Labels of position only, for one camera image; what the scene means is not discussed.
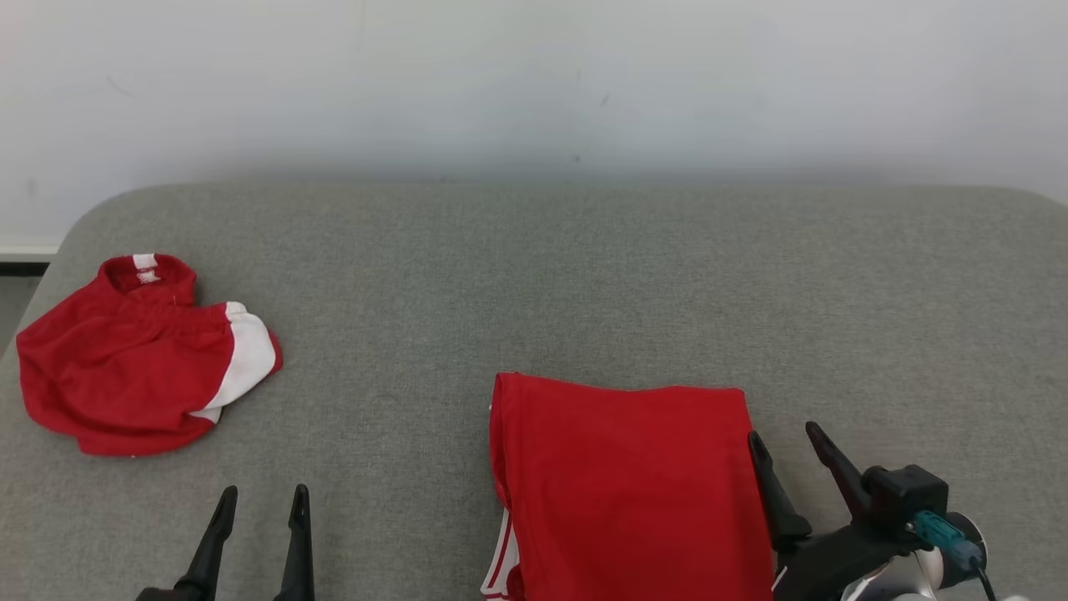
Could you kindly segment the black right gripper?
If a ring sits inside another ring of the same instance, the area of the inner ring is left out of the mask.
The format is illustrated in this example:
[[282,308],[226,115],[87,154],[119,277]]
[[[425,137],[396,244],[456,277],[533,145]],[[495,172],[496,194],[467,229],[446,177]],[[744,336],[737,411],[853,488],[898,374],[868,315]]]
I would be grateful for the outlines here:
[[[862,472],[817,422],[806,422],[812,448],[831,472],[852,518],[861,523],[869,518],[871,499]],[[812,526],[797,513],[778,479],[771,454],[756,431],[748,434],[748,449],[758,484],[764,521],[775,553],[797,553],[778,576],[778,600],[835,600],[852,583],[866,578],[893,557],[910,552],[910,539],[899,540],[880,529],[848,525],[808,547]]]

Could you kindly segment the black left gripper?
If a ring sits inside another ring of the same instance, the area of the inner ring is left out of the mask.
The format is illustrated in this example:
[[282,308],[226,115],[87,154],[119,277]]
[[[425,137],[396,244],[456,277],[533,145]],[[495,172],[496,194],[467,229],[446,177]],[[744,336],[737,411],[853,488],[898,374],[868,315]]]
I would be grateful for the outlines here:
[[[238,488],[227,486],[209,519],[189,568],[173,588],[145,588],[136,601],[203,601],[217,594],[224,545],[232,533],[238,501]],[[280,591],[274,601],[316,600],[310,494],[305,484],[298,484],[289,515],[290,542]]]

